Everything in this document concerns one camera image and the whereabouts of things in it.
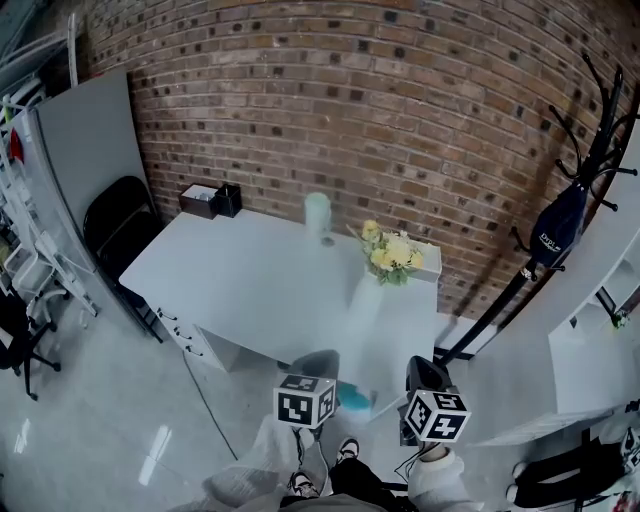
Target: coat rack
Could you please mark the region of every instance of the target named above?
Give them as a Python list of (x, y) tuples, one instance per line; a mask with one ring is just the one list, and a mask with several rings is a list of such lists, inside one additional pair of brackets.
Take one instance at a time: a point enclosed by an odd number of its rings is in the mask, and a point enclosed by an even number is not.
[(484, 315), (480, 317), (447, 354), (436, 361), (437, 365), (441, 368), (445, 368), (454, 358), (459, 356), (462, 351), (484, 331), (507, 304), (513, 300), (527, 281), (536, 281), (536, 269), (538, 265), (542, 265), (550, 270), (558, 270), (561, 272), (565, 270), (564, 265), (558, 265), (557, 262), (571, 250), (575, 237), (582, 228), (587, 194), (589, 191), (598, 203), (607, 208), (611, 208), (614, 212), (618, 210), (618, 205), (605, 200), (604, 197), (598, 196), (593, 190), (593, 182), (597, 178), (604, 174), (615, 173), (631, 174), (633, 176), (638, 175), (636, 169), (606, 166), (607, 162), (622, 154), (622, 148), (617, 143), (613, 150), (607, 152), (615, 131), (623, 123), (631, 119), (640, 118), (640, 116), (635, 114), (627, 114), (617, 121), (614, 121), (623, 83), (622, 68), (620, 66), (617, 67), (613, 80), (613, 88), (611, 94), (609, 94), (609, 91), (604, 87), (600, 76), (593, 67), (589, 56), (583, 54), (582, 58), (587, 63), (598, 85), (602, 98), (602, 117), (596, 130), (596, 136), (591, 143), (591, 148), (583, 161), (578, 141), (573, 135), (571, 128), (560, 116), (558, 110), (553, 105), (550, 105), (549, 110), (556, 117), (560, 126), (567, 132), (576, 150), (577, 167), (574, 174), (571, 174), (566, 169), (562, 160), (558, 159), (555, 161), (560, 171), (572, 180), (572, 182), (555, 201), (547, 206), (538, 216), (538, 220), (531, 232), (529, 247), (523, 243), (515, 226), (511, 229), (511, 234), (516, 239), (518, 247), (528, 253), (531, 258), (513, 277), (511, 282), (495, 302), (491, 304)]

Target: teal object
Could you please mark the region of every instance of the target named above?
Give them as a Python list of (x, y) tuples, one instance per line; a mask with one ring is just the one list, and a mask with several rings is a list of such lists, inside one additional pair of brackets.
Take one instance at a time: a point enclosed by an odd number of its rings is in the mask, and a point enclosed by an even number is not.
[(352, 411), (362, 411), (371, 408), (371, 400), (358, 391), (353, 384), (338, 382), (337, 397), (340, 406)]

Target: brick wall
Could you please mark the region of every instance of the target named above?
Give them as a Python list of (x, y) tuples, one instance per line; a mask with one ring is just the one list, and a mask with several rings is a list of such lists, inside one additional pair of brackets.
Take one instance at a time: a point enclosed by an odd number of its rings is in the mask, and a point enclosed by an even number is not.
[(248, 208), (302, 220), (322, 191), (336, 229), (375, 217), (442, 248), (441, 311), (477, 317), (601, 111), (580, 54), (619, 61), (630, 104), (637, 12), (622, 0), (89, 1), (92, 72), (130, 71), (156, 204), (197, 181), (239, 183)]

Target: white sneaker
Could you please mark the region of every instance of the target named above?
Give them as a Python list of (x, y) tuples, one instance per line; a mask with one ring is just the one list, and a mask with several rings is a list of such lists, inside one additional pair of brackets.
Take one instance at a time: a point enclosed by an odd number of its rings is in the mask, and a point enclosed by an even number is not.
[(514, 480), (517, 480), (518, 478), (520, 478), (520, 475), (524, 472), (525, 469), (527, 469), (528, 465), (529, 464), (527, 464), (526, 462), (518, 462), (515, 466), (513, 466)]
[(517, 494), (518, 494), (518, 486), (517, 485), (510, 485), (507, 488), (507, 501), (509, 503), (515, 503)]
[(291, 475), (289, 486), (296, 496), (302, 496), (303, 498), (317, 498), (320, 496), (313, 482), (302, 471)]
[(360, 444), (355, 438), (347, 437), (338, 448), (336, 464), (340, 464), (344, 459), (357, 459), (359, 455)]

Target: white desk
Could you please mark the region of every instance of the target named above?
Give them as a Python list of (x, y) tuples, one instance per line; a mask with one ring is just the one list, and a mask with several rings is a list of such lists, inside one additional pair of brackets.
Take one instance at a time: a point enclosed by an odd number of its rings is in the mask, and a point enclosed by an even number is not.
[(286, 363), (333, 349), (340, 380), (402, 393), (409, 358), (433, 356), (437, 283), (386, 287), (363, 333), (349, 304), (364, 256), (355, 239), (332, 238), (324, 247), (304, 225), (248, 210), (213, 220), (181, 213), (120, 283), (162, 310), (183, 349), (222, 369), (238, 346)]

